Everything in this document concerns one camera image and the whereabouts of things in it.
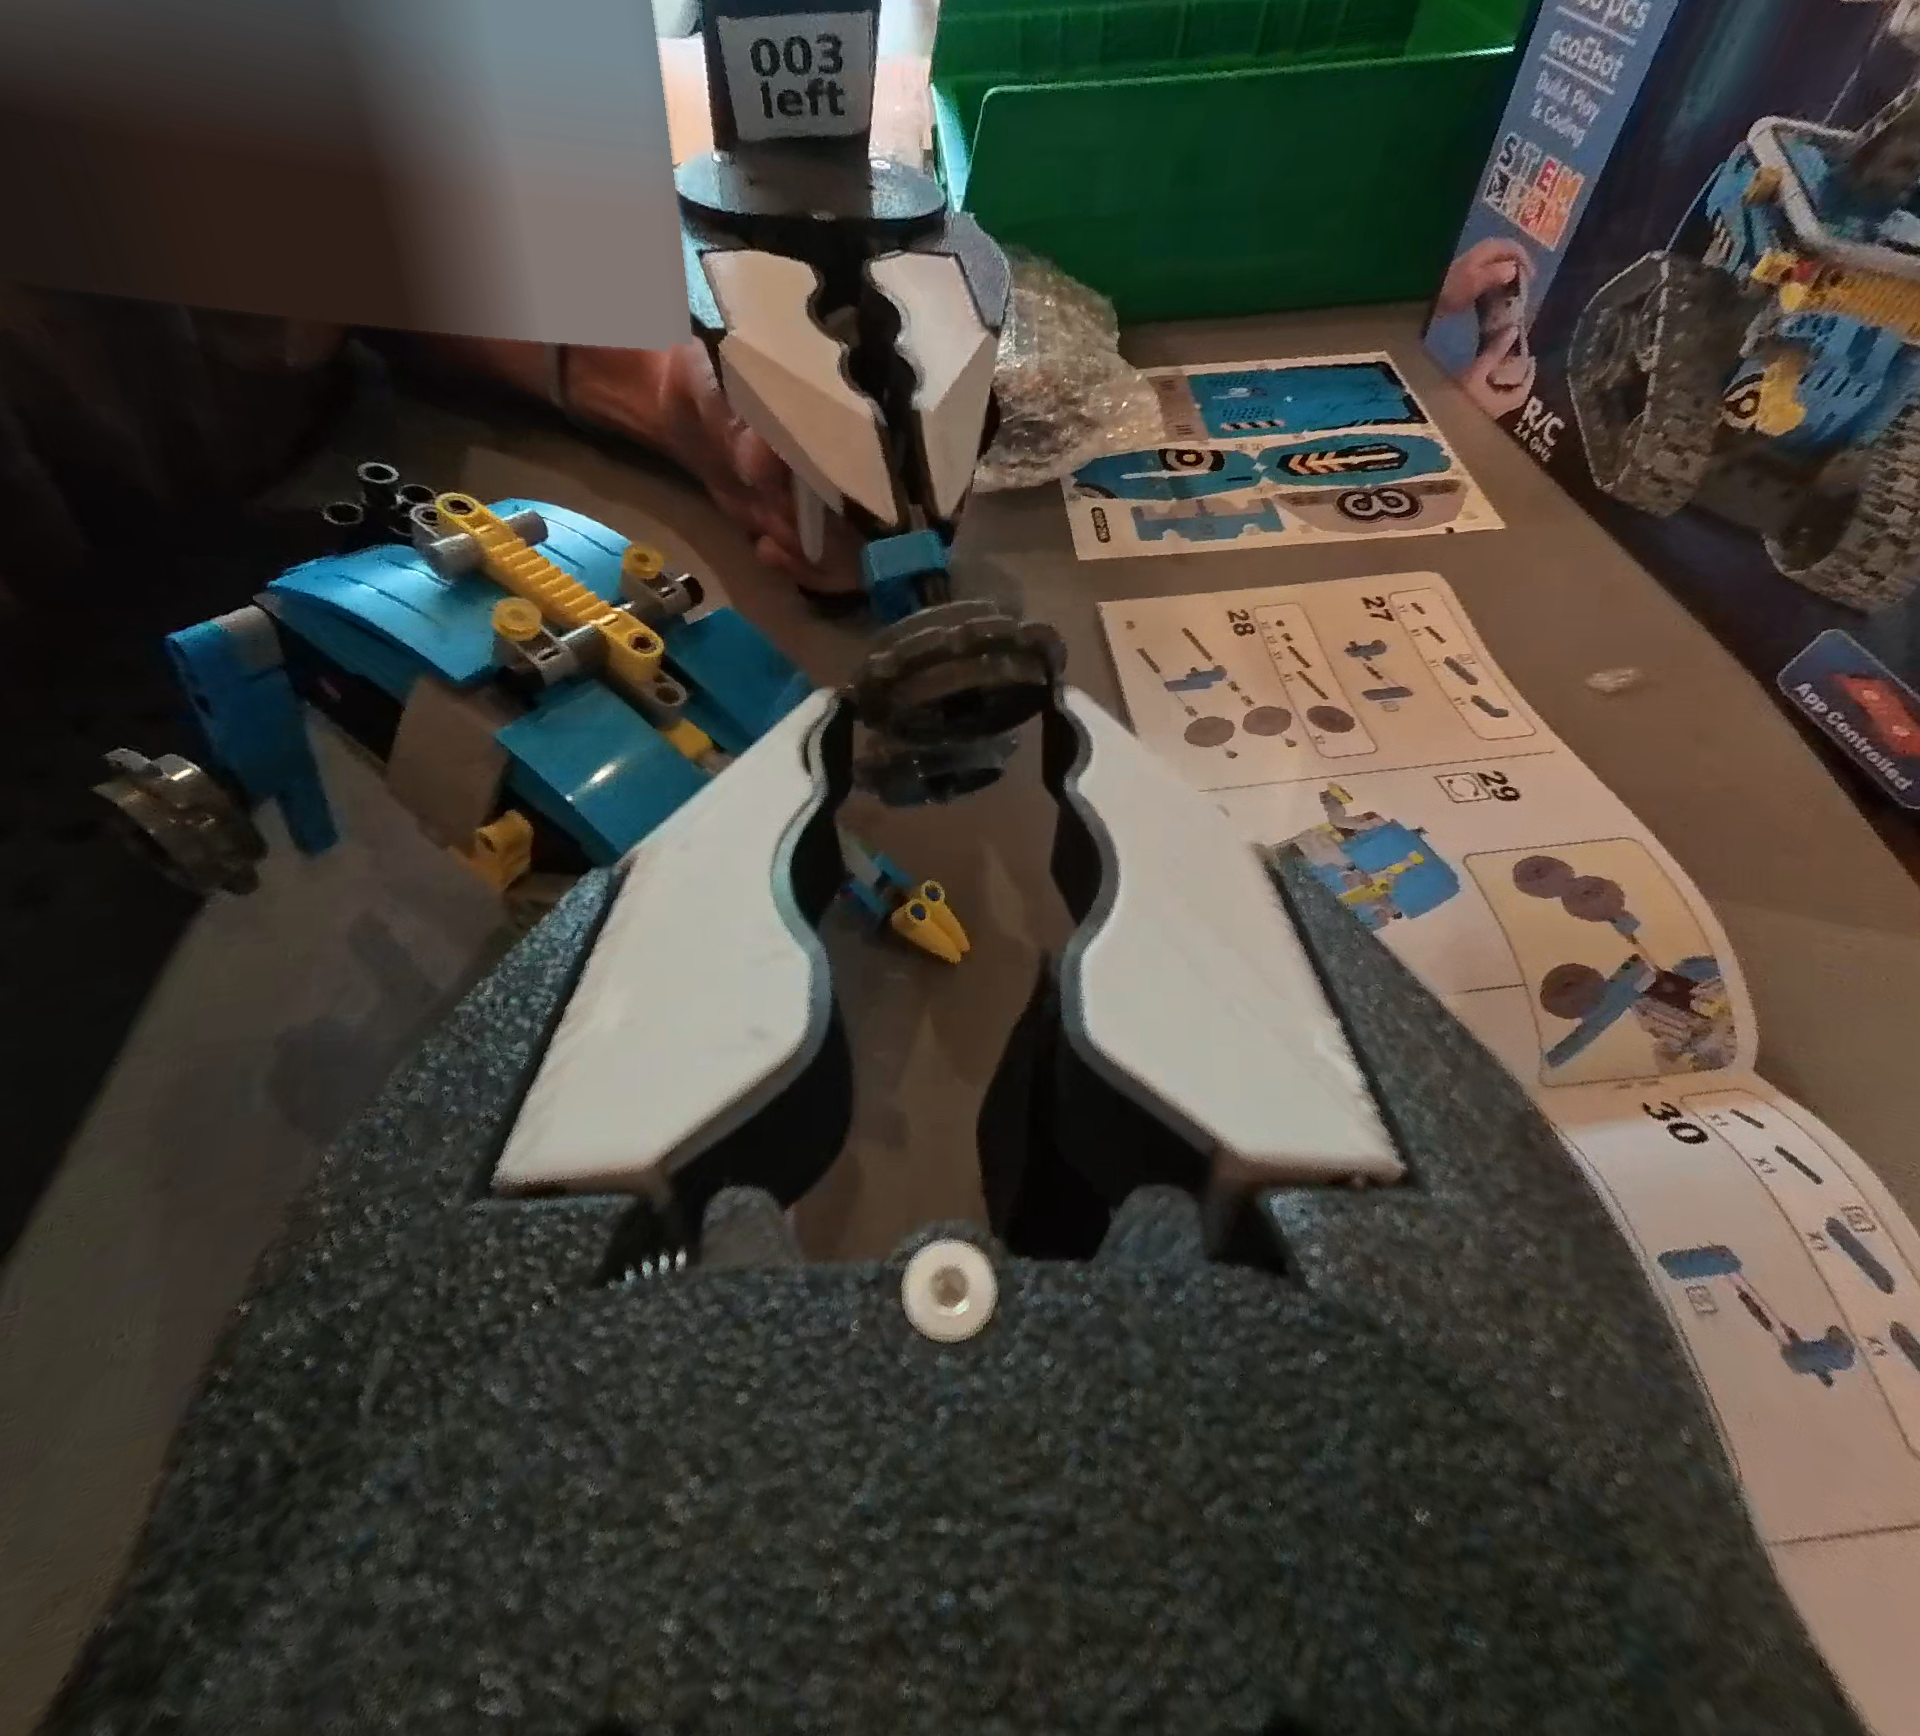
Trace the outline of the clear bubble wrap bag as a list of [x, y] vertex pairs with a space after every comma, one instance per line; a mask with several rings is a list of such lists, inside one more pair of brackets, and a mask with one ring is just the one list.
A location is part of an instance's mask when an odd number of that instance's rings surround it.
[[1116, 309], [1032, 252], [1011, 250], [1007, 267], [992, 382], [996, 429], [973, 468], [973, 491], [1037, 489], [1094, 461], [1155, 449], [1162, 405], [1122, 354]]

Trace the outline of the blue sticker sheet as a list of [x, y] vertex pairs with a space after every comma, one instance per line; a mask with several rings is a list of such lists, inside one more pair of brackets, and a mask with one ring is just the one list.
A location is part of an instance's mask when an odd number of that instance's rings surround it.
[[1157, 436], [1064, 480], [1083, 564], [1502, 531], [1383, 350], [1151, 367]]

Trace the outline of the small yellow blue brick piece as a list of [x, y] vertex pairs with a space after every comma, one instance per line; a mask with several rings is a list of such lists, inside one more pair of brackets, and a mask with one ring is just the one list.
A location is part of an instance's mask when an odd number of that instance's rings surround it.
[[970, 936], [937, 882], [914, 880], [884, 852], [852, 836], [842, 840], [842, 864], [842, 897], [873, 930], [891, 932], [902, 944], [947, 964], [970, 957]]

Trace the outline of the blue robot kit box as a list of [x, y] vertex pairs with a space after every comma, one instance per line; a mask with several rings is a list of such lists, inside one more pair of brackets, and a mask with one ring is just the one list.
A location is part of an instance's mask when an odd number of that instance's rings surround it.
[[1537, 0], [1423, 344], [1915, 830], [1917, 0]]

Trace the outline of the green plastic bin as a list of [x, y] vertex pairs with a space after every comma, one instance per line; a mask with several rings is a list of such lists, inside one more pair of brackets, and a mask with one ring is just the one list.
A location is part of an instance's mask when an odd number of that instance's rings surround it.
[[1123, 327], [1436, 292], [1535, 0], [939, 0], [949, 202]]

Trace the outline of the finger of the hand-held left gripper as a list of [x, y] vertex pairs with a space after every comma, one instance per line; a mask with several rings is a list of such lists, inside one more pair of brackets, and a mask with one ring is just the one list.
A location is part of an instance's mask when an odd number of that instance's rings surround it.
[[957, 522], [971, 493], [996, 376], [996, 333], [982, 321], [962, 263], [895, 252], [873, 263], [873, 288], [897, 322], [905, 371], [903, 426], [915, 502]]
[[827, 510], [900, 529], [884, 422], [849, 376], [849, 350], [813, 307], [820, 272], [772, 252], [706, 252], [717, 371], [733, 414]]

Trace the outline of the blue toy robot body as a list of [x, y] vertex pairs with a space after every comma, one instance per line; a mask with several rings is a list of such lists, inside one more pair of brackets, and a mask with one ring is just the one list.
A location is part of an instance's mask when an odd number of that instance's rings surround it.
[[429, 844], [540, 915], [621, 861], [811, 693], [697, 574], [586, 513], [503, 499], [487, 513], [540, 562], [496, 574], [468, 529], [382, 463], [323, 522], [353, 548], [299, 562], [245, 605], [165, 637], [201, 758], [108, 754], [94, 788], [173, 885], [260, 885], [276, 812], [293, 850], [341, 840], [309, 737], [327, 721], [371, 758]]

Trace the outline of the white instruction booklet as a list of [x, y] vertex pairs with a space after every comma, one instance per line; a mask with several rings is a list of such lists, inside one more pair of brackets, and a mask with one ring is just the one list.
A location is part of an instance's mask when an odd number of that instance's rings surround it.
[[1106, 598], [1133, 732], [1539, 1104], [1692, 1354], [1794, 1597], [1915, 1602], [1915, 1229], [1757, 1068], [1716, 910], [1432, 572]]

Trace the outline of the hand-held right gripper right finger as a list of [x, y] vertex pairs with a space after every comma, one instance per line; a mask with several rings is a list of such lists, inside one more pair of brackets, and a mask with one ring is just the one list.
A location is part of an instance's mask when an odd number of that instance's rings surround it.
[[1405, 1165], [1258, 847], [1080, 689], [1049, 709], [1067, 1051], [1255, 1191]]

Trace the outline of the person's left hand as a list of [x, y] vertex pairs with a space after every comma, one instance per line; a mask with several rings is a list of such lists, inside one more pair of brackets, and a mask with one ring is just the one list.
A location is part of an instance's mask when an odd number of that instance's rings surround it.
[[667, 457], [749, 540], [765, 571], [821, 598], [846, 598], [860, 589], [860, 544], [852, 529], [831, 521], [823, 525], [820, 548], [806, 548], [795, 476], [733, 414], [703, 349], [688, 344], [660, 359], [660, 399]]

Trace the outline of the blue beam with grey wheels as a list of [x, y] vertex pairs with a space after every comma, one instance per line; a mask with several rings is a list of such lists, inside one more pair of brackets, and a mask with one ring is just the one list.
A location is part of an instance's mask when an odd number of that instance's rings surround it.
[[992, 788], [1054, 704], [1064, 640], [1020, 607], [956, 596], [936, 529], [868, 542], [860, 574], [877, 630], [848, 685], [853, 784], [893, 811]]

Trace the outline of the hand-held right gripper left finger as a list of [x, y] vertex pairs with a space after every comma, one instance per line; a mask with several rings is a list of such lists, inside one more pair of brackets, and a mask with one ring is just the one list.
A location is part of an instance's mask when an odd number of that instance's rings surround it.
[[849, 716], [809, 693], [623, 861], [492, 1168], [496, 1197], [806, 1197], [849, 1130], [820, 926]]

